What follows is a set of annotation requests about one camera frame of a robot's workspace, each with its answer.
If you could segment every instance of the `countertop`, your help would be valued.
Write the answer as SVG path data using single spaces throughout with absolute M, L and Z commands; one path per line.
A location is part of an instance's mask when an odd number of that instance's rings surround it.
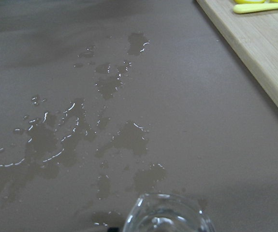
M 278 231 L 278 108 L 196 1 L 0 0 L 0 232 L 105 231 L 144 192 Z

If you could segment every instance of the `wooden cutting board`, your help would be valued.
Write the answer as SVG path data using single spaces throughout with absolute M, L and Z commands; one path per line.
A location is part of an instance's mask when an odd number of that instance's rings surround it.
M 197 0 L 278 106 L 278 10 L 235 14 L 233 0 Z

